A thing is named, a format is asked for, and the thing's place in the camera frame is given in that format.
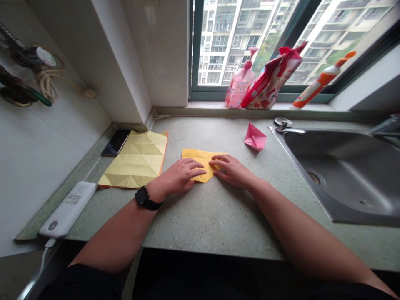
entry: red snack bag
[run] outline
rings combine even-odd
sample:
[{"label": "red snack bag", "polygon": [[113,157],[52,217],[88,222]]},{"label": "red snack bag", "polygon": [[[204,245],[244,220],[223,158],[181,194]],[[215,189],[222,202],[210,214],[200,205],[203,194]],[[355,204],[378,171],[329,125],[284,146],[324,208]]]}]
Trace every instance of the red snack bag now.
[{"label": "red snack bag", "polygon": [[280,89],[303,61],[299,54],[306,45],[304,42],[295,49],[279,48],[280,54],[265,64],[264,70],[249,86],[241,107],[270,109],[274,106]]}]

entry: yellow origami paper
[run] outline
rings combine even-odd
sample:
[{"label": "yellow origami paper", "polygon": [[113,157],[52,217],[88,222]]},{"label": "yellow origami paper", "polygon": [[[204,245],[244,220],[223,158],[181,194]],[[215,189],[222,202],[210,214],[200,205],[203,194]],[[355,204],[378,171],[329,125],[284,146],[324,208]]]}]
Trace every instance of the yellow origami paper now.
[{"label": "yellow origami paper", "polygon": [[208,162],[211,160],[211,157],[218,154],[227,154],[224,152],[209,152],[209,151],[201,151],[195,149],[183,149],[182,158],[193,158],[195,161],[201,163],[204,168],[196,168],[206,170],[207,174],[202,174],[196,177],[193,177],[192,180],[200,181],[206,183],[214,176],[213,171],[219,170],[220,168],[217,166],[211,166]]},{"label": "yellow origami paper", "polygon": [[140,188],[161,174],[168,133],[131,131],[121,152],[99,180],[99,185]]}]

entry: smartphone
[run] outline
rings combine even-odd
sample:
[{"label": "smartphone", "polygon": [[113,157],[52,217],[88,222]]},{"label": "smartphone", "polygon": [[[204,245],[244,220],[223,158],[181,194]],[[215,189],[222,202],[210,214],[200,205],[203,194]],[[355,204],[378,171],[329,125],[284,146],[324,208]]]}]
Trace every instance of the smartphone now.
[{"label": "smartphone", "polygon": [[117,156],[128,139],[130,130],[117,130],[101,155]]}]

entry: window sill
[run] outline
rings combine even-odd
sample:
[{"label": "window sill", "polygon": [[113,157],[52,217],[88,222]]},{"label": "window sill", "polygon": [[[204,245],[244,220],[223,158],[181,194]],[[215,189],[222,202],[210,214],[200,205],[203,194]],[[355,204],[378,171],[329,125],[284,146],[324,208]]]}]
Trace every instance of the window sill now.
[{"label": "window sill", "polygon": [[291,103],[276,103],[270,110],[227,109],[223,101],[193,101],[187,107],[155,107],[157,117],[197,116],[197,117],[233,117],[233,118],[268,118],[277,117],[294,120],[331,120],[354,122],[380,122],[385,114],[380,112],[336,111],[328,104],[308,104],[306,109],[290,110]]},{"label": "window sill", "polygon": [[[291,103],[276,103],[271,110],[289,110]],[[223,109],[227,110],[224,106],[223,101],[189,101],[187,108],[199,108],[199,109]],[[329,104],[318,104],[310,103],[306,106],[306,109],[311,111],[336,111]]]}]

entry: sink basin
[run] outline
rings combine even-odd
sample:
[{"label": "sink basin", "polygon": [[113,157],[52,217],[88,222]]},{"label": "sink basin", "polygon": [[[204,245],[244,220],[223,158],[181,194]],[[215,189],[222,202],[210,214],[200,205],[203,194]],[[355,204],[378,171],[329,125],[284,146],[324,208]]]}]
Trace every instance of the sink basin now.
[{"label": "sink basin", "polygon": [[363,133],[270,127],[333,222],[400,227],[400,150]]}]

